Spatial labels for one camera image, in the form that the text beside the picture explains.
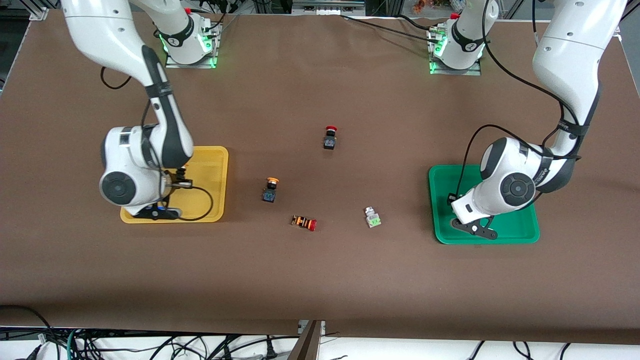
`brown table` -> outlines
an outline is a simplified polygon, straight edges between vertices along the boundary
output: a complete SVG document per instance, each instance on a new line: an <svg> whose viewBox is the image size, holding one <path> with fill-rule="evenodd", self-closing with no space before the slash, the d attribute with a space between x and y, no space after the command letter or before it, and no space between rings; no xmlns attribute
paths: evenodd
<svg viewBox="0 0 640 360"><path fill-rule="evenodd" d="M491 36L534 79L531 25ZM536 203L540 240L517 246L438 243L425 183L480 125L537 142L555 126L557 103L491 60L481 77L435 76L417 40L336 16L242 16L218 65L168 75L195 143L229 149L224 217L126 225L98 192L99 144L140 121L144 90L104 87L60 12L32 23L0 97L0 303L67 327L288 334L322 318L341 336L639 342L640 101L617 40L584 159ZM478 136L471 159L500 136ZM267 176L281 180L274 204L259 200ZM367 206L382 226L367 228ZM290 226L294 214L317 231Z"/></svg>

